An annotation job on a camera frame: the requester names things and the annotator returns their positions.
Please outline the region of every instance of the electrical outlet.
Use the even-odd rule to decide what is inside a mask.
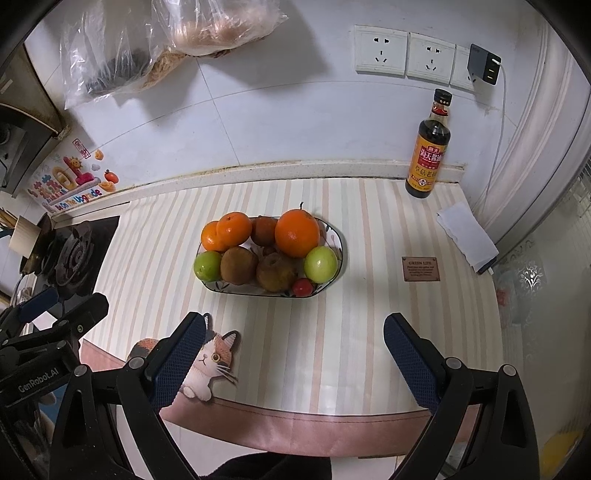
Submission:
[[[448,85],[456,46],[418,33],[410,34],[407,75]]]
[[[470,49],[456,45],[456,58],[453,61],[452,81],[454,87],[474,91],[474,82],[468,73]]]
[[[404,75],[408,33],[355,25],[355,70]]]

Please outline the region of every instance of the white napkin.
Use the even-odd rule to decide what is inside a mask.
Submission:
[[[499,254],[467,204],[459,202],[440,210],[437,212],[437,221],[466,256],[475,272]]]

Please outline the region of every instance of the blue gripper pad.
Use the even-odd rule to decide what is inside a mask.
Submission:
[[[46,312],[53,307],[59,299],[57,290],[55,288],[47,288],[41,293],[38,293],[25,303],[21,303],[17,308],[18,320],[21,323],[30,323],[39,317],[40,314]]]
[[[150,375],[153,386],[150,404],[156,413],[161,408],[172,405],[174,397],[203,346],[206,333],[205,319],[198,313],[190,312],[166,340],[163,346],[165,358],[160,366],[156,365],[157,369]]]
[[[393,314],[384,322],[384,341],[417,404],[435,414],[440,402],[437,379]]]

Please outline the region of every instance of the orange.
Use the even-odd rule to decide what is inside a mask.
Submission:
[[[244,213],[227,213],[217,223],[217,237],[229,247],[242,245],[252,233],[252,223]]]
[[[225,252],[228,247],[219,239],[217,235],[217,220],[209,222],[201,231],[201,243],[205,250],[215,250],[216,252]]]
[[[301,208],[285,212],[275,227],[275,243],[290,257],[304,258],[320,243],[318,222]]]

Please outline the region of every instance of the striped tablecloth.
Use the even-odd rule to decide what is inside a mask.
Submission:
[[[457,184],[426,200],[401,180],[261,181],[183,190],[132,202],[121,216],[96,284],[108,316],[86,339],[125,359],[142,338],[169,335],[189,311],[211,312],[214,330],[236,329],[235,387],[218,398],[301,413],[370,415],[417,410],[382,336],[402,312],[444,356],[472,368],[502,364],[501,327],[488,273],[478,276],[436,222],[465,202]],[[279,216],[304,208],[345,245],[344,273],[310,299],[232,296],[207,290],[192,263],[202,227],[231,211]],[[441,281],[408,283],[401,257],[437,257]]]

